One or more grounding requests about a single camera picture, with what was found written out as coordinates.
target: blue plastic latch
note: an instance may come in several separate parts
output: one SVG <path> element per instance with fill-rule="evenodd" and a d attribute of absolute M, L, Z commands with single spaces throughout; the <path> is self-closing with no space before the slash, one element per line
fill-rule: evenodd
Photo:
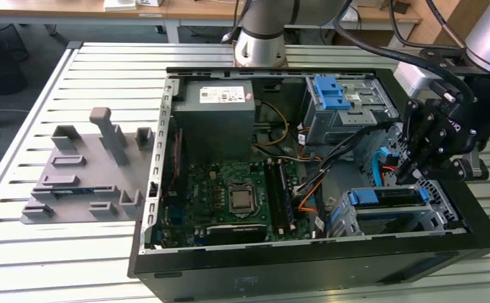
<path fill-rule="evenodd" d="M 315 90 L 322 99 L 323 109 L 350 109 L 353 105 L 346 101 L 343 90 L 335 77 L 314 77 Z"/>
<path fill-rule="evenodd" d="M 358 189 L 354 191 L 359 204 L 379 203 L 377 193 L 371 189 Z"/>
<path fill-rule="evenodd" d="M 355 193 L 351 192 L 350 194 L 347 194 L 347 197 L 350 198 L 350 204 L 351 205 L 357 205 L 359 202 L 357 200 L 357 196 L 355 196 Z"/>
<path fill-rule="evenodd" d="M 419 195 L 425 201 L 425 203 L 430 202 L 430 194 L 429 191 L 425 188 L 419 188 Z"/>

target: robotic arm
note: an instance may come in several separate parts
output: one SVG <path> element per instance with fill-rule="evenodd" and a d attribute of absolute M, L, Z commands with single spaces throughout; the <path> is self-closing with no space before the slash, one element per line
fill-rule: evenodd
<path fill-rule="evenodd" d="M 455 34 L 431 0 L 426 0 L 446 33 Z M 323 25 L 337 13 L 338 34 L 366 51 L 401 61 L 395 77 L 410 96 L 431 89 L 441 99 L 425 103 L 409 99 L 402 111 L 407 154 L 398 168 L 401 184 L 427 179 L 488 179 L 489 172 L 478 152 L 490 138 L 490 6 L 461 49 L 438 47 L 422 50 L 419 57 L 367 45 L 341 26 L 351 0 L 247 0 L 243 31 L 234 55 L 236 65 L 282 66 L 284 24 Z"/>
<path fill-rule="evenodd" d="M 243 29 L 234 55 L 244 67 L 276 67 L 286 63 L 286 24 L 325 25 L 341 10 L 335 0 L 246 0 Z"/>
<path fill-rule="evenodd" d="M 431 89 L 441 99 L 422 104 L 409 100 L 405 110 L 403 140 L 407 159 L 398 170 L 398 182 L 429 179 L 486 180 L 489 172 L 478 152 L 490 138 L 490 6 L 459 52 L 423 50 L 421 57 L 445 66 L 464 81 L 476 96 L 459 98 L 449 82 L 409 64 L 401 63 L 395 76 L 415 95 Z"/>

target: gray carpet floor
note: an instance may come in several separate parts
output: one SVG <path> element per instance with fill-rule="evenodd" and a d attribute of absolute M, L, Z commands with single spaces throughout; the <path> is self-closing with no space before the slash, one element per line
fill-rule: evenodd
<path fill-rule="evenodd" d="M 88 42 L 152 42 L 166 43 L 166 35 L 158 34 L 151 26 L 59 25 L 59 36 L 51 37 L 43 25 L 16 25 L 29 58 L 21 62 L 28 78 L 27 88 L 8 96 L 0 96 L 0 109 L 29 110 L 63 55 L 67 41 Z M 223 28 L 179 29 L 183 43 L 219 43 Z M 17 134 L 25 112 L 0 112 L 0 161 Z"/>

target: metal rail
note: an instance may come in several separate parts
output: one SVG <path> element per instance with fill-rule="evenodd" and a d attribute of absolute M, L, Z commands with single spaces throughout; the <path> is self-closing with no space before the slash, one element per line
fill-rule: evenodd
<path fill-rule="evenodd" d="M 291 67 L 395 68 L 354 47 L 287 48 Z M 0 163 L 0 302 L 158 302 L 127 278 L 133 222 L 23 225 L 21 208 L 53 148 L 60 124 L 95 133 L 93 107 L 112 109 L 124 132 L 156 128 L 168 66 L 231 66 L 219 45 L 85 43 L 67 50 Z M 490 166 L 490 143 L 485 154 Z M 470 184 L 490 216 L 490 181 Z M 490 302 L 490 255 L 464 261 L 415 283 L 238 299 L 235 302 Z"/>

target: wire bundle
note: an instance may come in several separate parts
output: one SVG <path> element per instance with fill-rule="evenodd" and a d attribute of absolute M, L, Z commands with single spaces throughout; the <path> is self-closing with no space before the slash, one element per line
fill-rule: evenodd
<path fill-rule="evenodd" d="M 349 151 L 351 151 L 357 144 L 359 143 L 361 139 L 373 131 L 381 130 L 381 129 L 389 129 L 393 126 L 391 121 L 381 122 L 377 125 L 366 126 L 361 130 L 358 130 L 354 134 L 351 134 L 339 144 L 335 145 L 331 152 L 327 154 L 327 156 L 321 161 L 321 164 L 317 167 L 315 170 L 315 176 L 306 181 L 302 185 L 299 185 L 295 188 L 295 192 L 303 191 L 309 186 L 313 186 L 311 190 L 307 192 L 307 195 L 304 196 L 302 203 L 299 204 L 298 210 L 299 211 L 313 211 L 317 212 L 317 210 L 311 208 L 304 208 L 304 203 L 307 202 L 307 199 L 311 197 L 311 195 L 315 193 L 318 188 L 321 187 L 321 184 L 325 180 L 325 175 L 327 171 L 331 168 L 333 161 L 338 160 L 341 156 L 343 156 Z"/>

